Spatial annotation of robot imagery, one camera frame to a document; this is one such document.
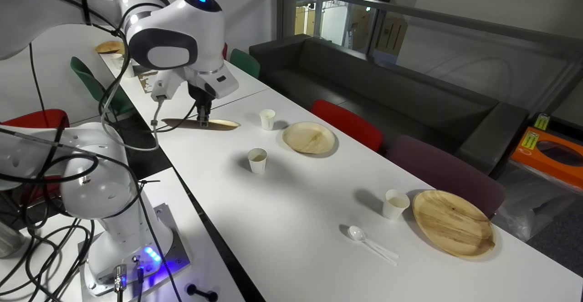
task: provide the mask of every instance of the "purple chair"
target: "purple chair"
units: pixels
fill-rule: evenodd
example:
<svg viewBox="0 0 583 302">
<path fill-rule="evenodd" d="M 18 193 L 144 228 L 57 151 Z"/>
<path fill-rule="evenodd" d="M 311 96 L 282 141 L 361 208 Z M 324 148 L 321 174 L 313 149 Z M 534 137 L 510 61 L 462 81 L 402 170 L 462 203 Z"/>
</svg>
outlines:
<svg viewBox="0 0 583 302">
<path fill-rule="evenodd" d="M 461 159 L 410 136 L 399 136 L 386 157 L 439 190 L 474 204 L 487 217 L 504 202 L 504 188 Z"/>
</svg>

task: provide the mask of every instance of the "sofa cushion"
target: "sofa cushion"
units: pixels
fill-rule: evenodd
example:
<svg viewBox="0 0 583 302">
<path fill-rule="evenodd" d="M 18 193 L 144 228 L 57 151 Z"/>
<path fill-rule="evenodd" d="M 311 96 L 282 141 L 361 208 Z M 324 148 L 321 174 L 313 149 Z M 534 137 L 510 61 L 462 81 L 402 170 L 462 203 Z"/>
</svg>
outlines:
<svg viewBox="0 0 583 302">
<path fill-rule="evenodd" d="M 322 39 L 304 41 L 298 64 L 458 140 L 464 140 L 494 107 L 493 98 L 391 66 Z"/>
<path fill-rule="evenodd" d="M 391 146 L 392 142 L 402 134 L 417 138 L 448 153 L 454 153 L 462 144 L 460 140 L 433 130 L 410 117 L 373 101 L 345 101 L 339 106 L 355 113 L 380 130 L 383 133 L 383 142 L 387 146 Z"/>
<path fill-rule="evenodd" d="M 266 74 L 266 78 L 275 90 L 305 109 L 310 109 L 317 99 L 336 105 L 346 101 L 330 82 L 302 69 L 279 70 Z"/>
</svg>

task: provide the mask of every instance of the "table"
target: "table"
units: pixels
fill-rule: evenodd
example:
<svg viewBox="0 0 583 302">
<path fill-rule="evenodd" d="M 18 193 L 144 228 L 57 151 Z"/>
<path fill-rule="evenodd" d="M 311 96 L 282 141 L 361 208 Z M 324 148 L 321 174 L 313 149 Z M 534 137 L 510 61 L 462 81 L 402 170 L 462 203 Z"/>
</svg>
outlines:
<svg viewBox="0 0 583 302">
<path fill-rule="evenodd" d="M 265 108 L 277 130 L 261 129 Z M 386 190 L 412 197 L 431 187 L 271 89 L 212 117 L 241 126 L 178 128 L 160 146 L 269 302 L 581 300 L 581 277 L 495 226 L 494 250 L 467 261 L 432 246 L 411 209 L 390 223 L 380 214 Z M 281 129 L 300 121 L 330 128 L 337 150 L 318 158 L 288 148 Z M 248 168 L 251 148 L 268 152 L 264 175 Z M 348 239 L 348 225 L 397 252 L 399 265 Z"/>
<path fill-rule="evenodd" d="M 184 269 L 174 277 L 176 286 L 181 293 L 182 300 L 184 302 L 205 301 L 199 296 L 189 297 L 185 293 L 183 288 L 186 287 L 188 283 L 195 283 L 199 289 L 214 290 L 217 292 L 219 294 L 219 301 L 243 302 L 244 299 L 242 298 L 239 289 L 237 289 L 233 278 L 229 274 L 225 263 L 210 239 L 202 221 L 192 207 L 187 194 L 184 192 L 182 184 L 179 182 L 179 179 L 174 172 L 174 169 L 166 169 L 147 178 L 147 180 L 155 179 L 160 180 L 161 182 L 147 184 L 144 188 L 144 193 L 147 194 L 152 205 L 158 206 L 159 204 L 166 203 L 169 206 L 177 227 L 179 228 L 181 238 L 185 241 L 185 244 L 190 247 L 187 249 L 187 252 L 191 259 L 191 264 L 187 269 Z M 46 222 L 46 225 L 42 228 L 41 235 L 49 233 L 64 225 L 70 225 L 71 223 L 71 218 L 64 217 L 63 215 L 55 215 Z M 81 221 L 81 225 L 89 228 L 89 221 L 83 220 Z M 102 230 L 102 226 L 96 222 L 95 233 L 100 233 Z M 59 242 L 64 234 L 65 232 L 63 232 L 62 235 L 55 235 L 51 240 L 53 242 Z M 62 257 L 64 260 L 56 269 L 56 274 L 49 281 L 49 289 L 54 290 L 60 284 L 61 279 L 71 266 L 73 260 L 77 257 L 77 243 L 82 241 L 83 237 L 85 237 L 85 234 L 82 233 L 82 230 L 76 230 L 73 236 L 69 239 L 69 242 L 64 245 L 62 250 Z M 41 263 L 44 262 L 44 258 L 48 256 L 51 251 L 52 249 L 47 247 L 46 244 L 42 244 L 41 247 L 39 247 L 39 261 L 33 262 L 33 273 L 36 273 L 37 269 L 40 269 Z M 0 278 L 6 276 L 8 271 L 10 271 L 14 264 L 17 263 L 20 256 L 21 254 L 10 259 L 0 260 Z M 25 281 L 27 281 L 27 277 L 24 268 L 21 268 L 0 290 L 8 290 Z M 29 294 L 31 294 L 32 291 L 33 286 L 29 285 L 21 291 L 0 297 L 0 300 L 27 301 L 29 299 Z M 36 296 L 35 301 L 44 301 L 44 299 L 44 294 L 39 293 Z M 81 301 L 81 282 L 79 274 L 75 275 L 75 278 L 71 281 L 71 284 L 65 291 L 62 300 L 64 302 Z M 160 289 L 144 296 L 142 301 L 173 302 L 176 301 L 176 298 L 171 284 L 167 282 L 162 285 Z"/>
<path fill-rule="evenodd" d="M 118 76 L 119 69 L 117 69 L 111 61 L 112 55 L 113 54 L 100 54 L 100 57 L 102 57 L 111 74 Z M 224 98 L 215 99 L 212 103 L 211 109 L 220 107 L 227 103 L 231 103 L 248 95 L 255 94 L 256 92 L 261 92 L 262 90 L 268 88 L 264 83 L 256 80 L 249 74 L 246 74 L 235 65 L 225 61 L 225 66 L 227 66 L 229 71 L 231 71 L 233 76 L 239 81 L 239 89 L 235 90 L 235 92 Z M 125 94 L 127 94 L 129 99 L 132 101 L 133 106 L 137 109 L 138 113 L 140 113 L 144 121 L 150 124 L 150 120 L 154 118 L 154 113 L 156 112 L 158 103 L 154 102 L 154 100 L 150 98 L 149 93 L 146 94 L 144 92 L 138 77 L 123 77 L 119 84 L 121 88 L 123 88 Z M 173 98 L 169 101 L 165 101 L 162 105 L 162 109 L 160 109 L 160 113 L 158 115 L 158 120 L 166 118 L 182 119 L 185 115 L 187 115 L 193 103 L 194 99 L 192 99 L 188 94 L 188 86 L 185 82 L 183 82 L 179 86 Z M 196 115 L 196 109 L 192 111 L 191 115 Z"/>
</svg>

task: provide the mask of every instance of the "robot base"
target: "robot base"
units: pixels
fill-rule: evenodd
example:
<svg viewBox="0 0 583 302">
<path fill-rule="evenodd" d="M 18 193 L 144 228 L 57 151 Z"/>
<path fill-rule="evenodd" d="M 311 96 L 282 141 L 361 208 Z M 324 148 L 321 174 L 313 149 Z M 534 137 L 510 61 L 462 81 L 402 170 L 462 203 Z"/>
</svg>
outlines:
<svg viewBox="0 0 583 302">
<path fill-rule="evenodd" d="M 190 264 L 190 259 L 188 258 L 184 244 L 178 235 L 178 229 L 169 207 L 166 204 L 160 204 L 156 206 L 154 210 L 156 211 L 158 218 L 172 230 L 174 236 L 173 243 L 170 247 L 170 250 L 164 257 L 166 258 L 170 272 L 173 276 L 176 276 L 177 273 Z M 98 237 L 99 235 L 95 235 L 93 239 L 95 240 Z M 82 245 L 83 242 L 79 242 L 79 245 L 77 246 L 79 250 L 81 250 Z M 144 269 L 144 282 L 142 284 L 143 297 L 169 281 L 169 276 L 164 265 L 160 265 L 158 271 L 155 270 L 156 269 L 150 269 L 150 271 L 148 271 L 147 268 Z M 79 269 L 79 273 L 81 275 L 81 296 L 83 298 L 83 302 L 117 301 L 117 294 L 113 292 L 113 283 L 110 285 L 94 284 L 93 289 L 89 289 L 91 286 L 87 285 L 87 283 L 94 283 L 95 281 L 90 279 L 92 278 L 92 275 L 89 271 L 89 267 L 85 263 Z M 138 297 L 140 289 L 139 286 L 140 285 L 138 282 L 132 282 L 127 285 L 126 290 L 123 292 L 124 302 L 135 300 Z"/>
</svg>

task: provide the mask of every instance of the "green chair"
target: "green chair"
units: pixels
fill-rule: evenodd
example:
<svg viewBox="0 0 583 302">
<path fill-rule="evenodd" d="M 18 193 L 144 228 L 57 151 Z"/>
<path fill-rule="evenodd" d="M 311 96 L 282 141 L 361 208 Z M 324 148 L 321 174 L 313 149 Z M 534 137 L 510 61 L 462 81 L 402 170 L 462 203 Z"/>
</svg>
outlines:
<svg viewBox="0 0 583 302">
<path fill-rule="evenodd" d="M 259 77 L 259 70 L 261 67 L 259 62 L 252 55 L 245 53 L 245 51 L 233 49 L 229 61 L 250 76 L 253 76 L 254 78 Z"/>
<path fill-rule="evenodd" d="M 77 57 L 71 57 L 71 69 L 79 76 L 83 84 L 85 84 L 91 96 L 96 101 L 99 101 L 105 92 L 105 88 L 93 76 L 93 73 L 91 73 L 91 70 L 89 70 L 85 63 Z M 115 121 L 117 121 L 119 115 L 133 111 L 133 104 L 123 90 L 118 89 L 115 92 L 113 99 L 111 99 L 110 111 L 113 113 Z"/>
</svg>

